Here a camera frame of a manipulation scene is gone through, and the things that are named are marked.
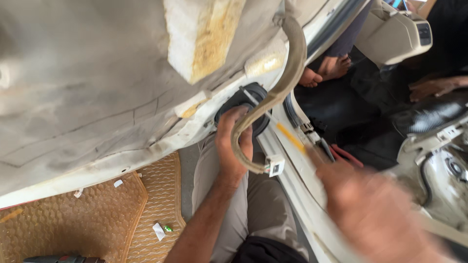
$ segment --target rubber floor mat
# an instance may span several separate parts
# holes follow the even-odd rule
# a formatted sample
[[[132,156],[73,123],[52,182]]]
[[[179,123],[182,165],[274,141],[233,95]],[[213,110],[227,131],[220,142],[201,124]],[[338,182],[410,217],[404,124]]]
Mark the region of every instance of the rubber floor mat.
[[[148,192],[148,202],[141,214],[128,252],[128,263],[163,262],[179,237],[185,221],[181,215],[180,161],[177,152],[137,170]],[[159,241],[152,229],[159,223],[173,232]]]
[[[114,187],[121,179],[123,184]],[[148,195],[137,173],[0,211],[0,262],[46,255],[127,258]]]

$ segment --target black shirt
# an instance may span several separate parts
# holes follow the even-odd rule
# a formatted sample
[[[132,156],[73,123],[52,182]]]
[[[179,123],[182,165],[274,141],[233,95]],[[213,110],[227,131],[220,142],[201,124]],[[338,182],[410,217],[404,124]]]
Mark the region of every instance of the black shirt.
[[[307,263],[307,260],[283,243],[250,236],[239,247],[232,263]]]

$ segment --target bare foot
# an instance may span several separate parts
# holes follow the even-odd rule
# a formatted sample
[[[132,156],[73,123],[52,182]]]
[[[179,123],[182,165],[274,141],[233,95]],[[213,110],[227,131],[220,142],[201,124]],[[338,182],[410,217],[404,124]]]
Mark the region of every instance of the bare foot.
[[[306,67],[304,68],[304,72],[302,73],[302,76],[300,77],[299,85],[312,88],[312,87],[316,87],[318,83],[321,81],[322,81],[322,76],[315,73],[310,68]]]
[[[346,75],[348,68],[351,66],[351,59],[348,55],[342,57],[327,57],[323,58],[319,68],[319,75],[323,77],[323,81],[331,79],[339,79]]]

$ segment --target electrical connector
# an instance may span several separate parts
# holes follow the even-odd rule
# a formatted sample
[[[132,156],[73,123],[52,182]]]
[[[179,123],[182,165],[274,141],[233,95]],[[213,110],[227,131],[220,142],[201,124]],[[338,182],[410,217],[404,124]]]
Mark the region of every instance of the electrical connector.
[[[285,169],[285,159],[280,154],[266,157],[265,172],[270,174],[270,177],[280,175]]]

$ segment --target debris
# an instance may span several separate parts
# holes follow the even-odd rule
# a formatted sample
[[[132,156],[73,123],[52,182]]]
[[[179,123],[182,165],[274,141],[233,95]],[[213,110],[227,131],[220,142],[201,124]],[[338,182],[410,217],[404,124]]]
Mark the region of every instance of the debris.
[[[122,180],[117,180],[115,183],[114,183],[114,187],[117,188],[117,186],[123,184],[124,182]]]
[[[8,215],[6,215],[5,217],[3,217],[2,219],[0,219],[0,223],[4,223],[8,219],[12,219],[12,218],[16,217],[17,215],[21,214],[22,212],[23,212],[23,209],[18,208],[15,211],[13,211],[13,212],[9,213]]]
[[[166,234],[164,233],[164,230],[161,228],[159,223],[156,223],[156,225],[153,226],[153,230],[156,232],[156,235],[158,236],[159,241],[161,241],[162,238],[166,236]]]
[[[78,190],[75,191],[75,193],[73,194],[76,198],[80,198],[81,194],[83,193],[83,190],[84,188],[80,188]]]

